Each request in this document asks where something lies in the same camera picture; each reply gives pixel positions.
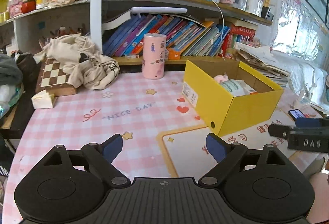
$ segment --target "beige cloth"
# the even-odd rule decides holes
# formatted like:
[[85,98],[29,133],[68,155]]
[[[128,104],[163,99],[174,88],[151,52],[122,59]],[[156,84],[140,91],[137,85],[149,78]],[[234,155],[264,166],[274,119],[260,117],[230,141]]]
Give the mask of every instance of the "beige cloth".
[[50,39],[44,51],[63,65],[63,72],[70,75],[68,83],[75,88],[83,84],[87,89],[105,89],[120,71],[116,60],[102,56],[95,44],[84,36]]

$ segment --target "purple book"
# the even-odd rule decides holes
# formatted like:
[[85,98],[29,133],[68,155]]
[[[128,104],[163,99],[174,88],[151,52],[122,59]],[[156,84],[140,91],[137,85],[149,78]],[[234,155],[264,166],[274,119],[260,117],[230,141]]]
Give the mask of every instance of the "purple book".
[[118,50],[114,53],[115,57],[120,57],[126,50],[126,47],[133,41],[136,37],[137,33],[151,20],[153,16],[148,15],[136,28],[131,34],[126,38],[126,40],[121,44]]

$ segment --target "white shelf post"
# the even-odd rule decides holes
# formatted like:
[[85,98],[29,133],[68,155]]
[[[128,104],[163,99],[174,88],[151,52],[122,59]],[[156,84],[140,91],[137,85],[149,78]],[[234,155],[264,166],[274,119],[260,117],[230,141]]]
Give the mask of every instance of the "white shelf post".
[[90,35],[102,51],[102,0],[90,0]]

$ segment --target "screw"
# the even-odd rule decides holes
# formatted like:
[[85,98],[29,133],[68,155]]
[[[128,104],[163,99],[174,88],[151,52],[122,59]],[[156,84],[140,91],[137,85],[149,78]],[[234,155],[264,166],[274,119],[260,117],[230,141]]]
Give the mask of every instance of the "screw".
[[115,177],[112,179],[112,183],[115,185],[122,185],[127,183],[127,179],[124,177]]
[[214,185],[217,183],[217,179],[214,177],[204,177],[201,182],[205,185]]

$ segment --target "yellow box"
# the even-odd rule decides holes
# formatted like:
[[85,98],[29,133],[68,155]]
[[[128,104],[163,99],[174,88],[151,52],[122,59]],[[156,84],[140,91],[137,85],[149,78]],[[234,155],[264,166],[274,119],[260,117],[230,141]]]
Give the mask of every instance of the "yellow box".
[[[213,78],[226,72],[257,94],[234,97]],[[221,137],[270,119],[283,89],[243,62],[187,61],[183,94],[214,134]]]

